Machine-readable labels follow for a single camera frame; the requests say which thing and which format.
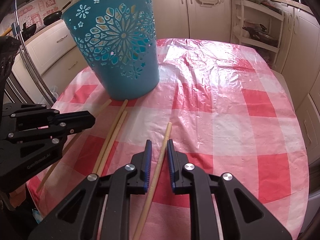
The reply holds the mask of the wooden chopstick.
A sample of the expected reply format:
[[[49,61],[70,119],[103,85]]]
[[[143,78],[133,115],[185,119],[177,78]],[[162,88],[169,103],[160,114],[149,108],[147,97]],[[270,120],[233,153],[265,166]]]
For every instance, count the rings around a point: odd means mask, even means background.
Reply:
[[[148,213],[150,211],[150,207],[152,204],[152,200],[156,191],[156,187],[157,187],[157,183],[159,180],[159,176],[161,173],[161,169],[162,169],[162,165],[163,165],[163,161],[164,161],[164,156],[165,156],[165,150],[167,148],[167,142],[169,140],[170,137],[170,133],[171,133],[171,129],[172,129],[172,123],[168,122],[166,130],[165,130],[165,134],[164,134],[164,138],[163,138],[163,142],[162,142],[162,146],[161,146],[161,150],[158,156],[158,161],[157,161],[157,165],[155,168],[155,171],[153,173],[153,178],[150,184],[150,188],[149,188],[149,192],[147,194],[142,212],[140,214],[140,218],[135,230],[135,233],[133,235],[133,240],[139,240],[141,237],[141,234],[143,232],[143,228],[144,225],[146,223],[147,217],[148,217]]]
[[[112,150],[114,142],[115,142],[115,140],[117,138],[117,135],[118,135],[118,133],[119,133],[121,127],[122,127],[122,124],[123,124],[126,116],[127,116],[127,111],[124,110],[122,115],[121,115],[121,117],[120,117],[120,119],[119,119],[119,121],[118,121],[118,123],[117,123],[117,125],[116,125],[116,127],[115,127],[115,129],[114,129],[114,132],[113,132],[113,134],[111,136],[111,139],[110,139],[110,141],[109,141],[109,143],[107,145],[107,148],[106,148],[106,150],[105,150],[105,152],[103,154],[102,160],[101,160],[100,165],[99,165],[98,170],[97,170],[97,175],[98,176],[101,176],[103,174],[103,170],[104,170],[105,165],[107,163],[108,157],[110,155],[110,152]]]
[[[96,111],[93,112],[93,116],[95,118],[98,117],[98,115],[112,102],[111,99],[108,99],[99,109],[97,109]],[[69,150],[70,148],[74,145],[74,143],[80,138],[80,136],[82,135],[83,132],[77,133],[74,137],[72,137],[72,139],[70,140],[70,142],[67,144],[67,146],[65,146],[63,148],[62,151],[62,156],[64,156]],[[39,186],[37,187],[36,192],[39,192],[40,189],[43,188],[44,184],[46,183],[46,181],[48,180],[49,176],[52,174],[52,172],[54,171],[54,169],[57,167],[57,165],[59,164],[60,160],[58,160],[57,162],[55,162],[47,171],[47,173],[44,175],[44,178],[42,179],[42,181],[40,182]]]
[[[101,160],[102,160],[102,158],[103,158],[103,155],[104,155],[104,153],[105,153],[105,151],[106,151],[106,149],[107,149],[107,146],[108,146],[108,144],[109,144],[109,142],[110,142],[110,139],[111,139],[111,137],[112,137],[112,135],[113,135],[113,133],[114,133],[114,130],[116,129],[116,125],[118,124],[118,121],[119,121],[119,119],[120,119],[123,111],[125,110],[125,107],[126,107],[127,103],[128,103],[128,100],[125,99],[125,100],[123,101],[123,104],[122,104],[120,110],[119,110],[118,113],[116,114],[116,117],[115,117],[114,121],[112,122],[112,125],[111,125],[111,127],[110,127],[110,129],[109,129],[109,132],[108,132],[106,138],[105,138],[105,141],[104,141],[104,143],[103,143],[103,146],[102,146],[102,148],[101,148],[101,150],[100,150],[100,152],[99,152],[99,155],[98,155],[97,160],[96,160],[96,162],[95,162],[95,165],[94,165],[94,167],[93,167],[92,173],[97,174],[99,165],[100,165]]]

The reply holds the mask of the teal perforated plastic basket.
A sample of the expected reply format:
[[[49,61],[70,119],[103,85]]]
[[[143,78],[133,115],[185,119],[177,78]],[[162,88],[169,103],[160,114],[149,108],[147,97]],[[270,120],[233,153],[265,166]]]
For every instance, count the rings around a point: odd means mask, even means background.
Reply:
[[[152,0],[79,0],[61,18],[112,99],[137,99],[157,86]]]

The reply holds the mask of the black frying pan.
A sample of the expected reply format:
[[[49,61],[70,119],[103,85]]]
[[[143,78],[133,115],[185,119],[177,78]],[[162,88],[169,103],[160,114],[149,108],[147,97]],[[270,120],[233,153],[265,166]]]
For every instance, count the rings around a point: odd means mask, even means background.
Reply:
[[[72,3],[72,0],[69,1],[67,4],[65,4],[61,10],[58,10],[56,12],[53,12],[49,15],[47,15],[44,19],[43,19],[43,23],[45,26],[49,26],[51,24],[53,24],[54,22],[58,21],[61,19],[62,16],[62,11],[64,9],[66,9],[70,4]]]

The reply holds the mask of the red white checkered tablecloth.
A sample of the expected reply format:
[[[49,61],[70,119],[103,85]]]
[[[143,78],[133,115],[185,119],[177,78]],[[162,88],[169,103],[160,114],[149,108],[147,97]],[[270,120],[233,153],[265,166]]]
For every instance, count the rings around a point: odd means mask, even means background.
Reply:
[[[234,175],[297,239],[308,202],[308,158],[291,103],[268,65],[253,49],[214,41],[158,40],[157,50],[160,81],[149,94],[128,102],[102,176],[129,163],[148,139],[152,176],[171,122],[177,151],[209,174]],[[109,98],[87,67],[53,108],[93,114]],[[46,171],[28,181],[43,217],[93,171],[122,104],[112,100],[39,192]],[[167,156],[140,239],[190,239],[189,197],[173,194]]]

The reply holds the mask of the white shelf rack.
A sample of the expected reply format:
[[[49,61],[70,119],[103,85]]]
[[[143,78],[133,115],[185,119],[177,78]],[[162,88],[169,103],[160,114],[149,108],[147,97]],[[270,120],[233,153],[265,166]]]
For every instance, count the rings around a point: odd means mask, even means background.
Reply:
[[[231,41],[258,50],[270,67],[276,63],[283,34],[284,12],[269,4],[232,0]]]

